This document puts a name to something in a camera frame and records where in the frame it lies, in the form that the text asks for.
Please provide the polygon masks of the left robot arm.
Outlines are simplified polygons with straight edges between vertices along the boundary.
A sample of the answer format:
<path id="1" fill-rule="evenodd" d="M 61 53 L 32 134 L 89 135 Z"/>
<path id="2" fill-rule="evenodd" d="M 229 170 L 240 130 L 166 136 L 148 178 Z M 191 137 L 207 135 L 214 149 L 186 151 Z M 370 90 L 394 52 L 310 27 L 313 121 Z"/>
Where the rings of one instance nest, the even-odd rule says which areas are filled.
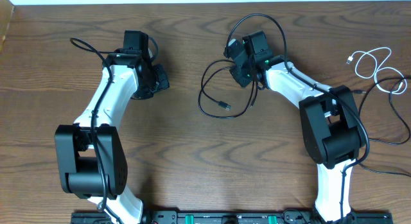
<path id="1" fill-rule="evenodd" d="M 102 77 L 82 114 L 55 132 L 62 190 L 96 205 L 103 221 L 151 223 L 152 215 L 127 185 L 128 165 L 119 127 L 132 99 L 150 99 L 169 88 L 167 74 L 149 45 L 154 39 L 142 31 L 126 30 L 123 46 L 98 51 L 72 37 L 72 45 L 101 59 Z"/>

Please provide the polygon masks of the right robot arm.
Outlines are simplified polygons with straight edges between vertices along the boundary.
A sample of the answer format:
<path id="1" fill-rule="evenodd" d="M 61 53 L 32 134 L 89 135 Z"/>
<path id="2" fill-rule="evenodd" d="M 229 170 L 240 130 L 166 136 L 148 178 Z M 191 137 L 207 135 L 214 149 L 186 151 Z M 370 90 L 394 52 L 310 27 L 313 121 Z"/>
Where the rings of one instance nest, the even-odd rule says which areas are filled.
<path id="1" fill-rule="evenodd" d="M 235 66 L 231 75 L 242 87 L 250 82 L 279 93 L 299 110 L 306 151 L 317 165 L 314 211 L 322 223 L 346 223 L 352 217 L 349 184 L 367 134 L 344 85 L 331 87 L 300 72 L 286 55 L 275 56 L 263 31 L 242 40 L 229 38 L 224 55 Z"/>

